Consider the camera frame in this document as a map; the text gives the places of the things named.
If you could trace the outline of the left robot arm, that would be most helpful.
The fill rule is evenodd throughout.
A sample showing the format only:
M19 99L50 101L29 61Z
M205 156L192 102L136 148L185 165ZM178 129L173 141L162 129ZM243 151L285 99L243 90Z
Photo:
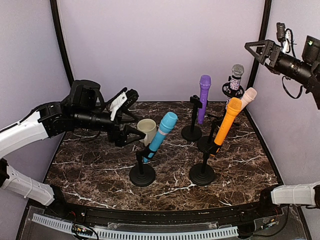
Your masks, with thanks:
M0 131L0 187L29 198L67 218L70 206L63 201L58 187L28 177L14 169L5 156L31 143L50 139L75 129L105 132L110 143L124 147L145 138L145 133L131 127L138 117L129 107L139 95L134 89L123 88L109 101L104 101L100 84L76 80L69 95L62 101L48 102L34 108L23 119Z

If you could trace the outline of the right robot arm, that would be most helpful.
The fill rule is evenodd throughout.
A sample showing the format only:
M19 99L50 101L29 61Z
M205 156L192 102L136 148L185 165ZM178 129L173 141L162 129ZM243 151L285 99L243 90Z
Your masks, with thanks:
M302 52L302 60L283 53L281 46L272 40L247 42L244 48L270 72L295 80L311 93L317 108L320 107L320 41L307 36ZM255 213L266 217L275 205L301 205L320 208L320 183L279 185L264 189L260 202L255 205Z

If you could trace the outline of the black stand of orange microphone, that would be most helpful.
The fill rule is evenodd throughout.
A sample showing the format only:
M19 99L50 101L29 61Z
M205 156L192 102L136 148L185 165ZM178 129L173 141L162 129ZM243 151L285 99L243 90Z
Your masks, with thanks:
M202 163L193 165L189 171L190 181L197 186L207 186L215 179L213 168L208 165L208 159L211 152L217 150L217 145L214 143L208 150L205 150L202 156Z

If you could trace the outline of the orange toy microphone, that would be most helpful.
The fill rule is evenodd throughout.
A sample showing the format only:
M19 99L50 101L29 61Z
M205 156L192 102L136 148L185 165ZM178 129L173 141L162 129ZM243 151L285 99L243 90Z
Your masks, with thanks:
M227 109L226 109L226 113L223 118L223 121L213 141L214 145L209 151L211 156L215 156L219 152L235 118L241 112L241 109L242 109L242 101L236 97L231 98L231 100L227 105Z

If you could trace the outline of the black stand of blue microphone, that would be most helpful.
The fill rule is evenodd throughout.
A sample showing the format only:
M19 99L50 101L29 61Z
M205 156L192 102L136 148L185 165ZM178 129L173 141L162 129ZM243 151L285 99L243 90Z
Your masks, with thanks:
M154 168L144 163L144 158L151 160L153 157L149 157L149 155L155 153L155 151L150 150L149 145L135 153L137 164L129 172L129 179L132 184L138 187L147 187L155 181L156 172Z

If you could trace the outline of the blue toy microphone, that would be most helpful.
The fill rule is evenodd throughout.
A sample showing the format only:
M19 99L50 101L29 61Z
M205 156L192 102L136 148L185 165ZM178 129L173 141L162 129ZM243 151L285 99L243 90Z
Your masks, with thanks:
M174 129L178 121L178 116L174 112L167 112L162 118L159 128L151 143L147 146L147 155L143 158L144 163L148 163L156 154L167 135Z

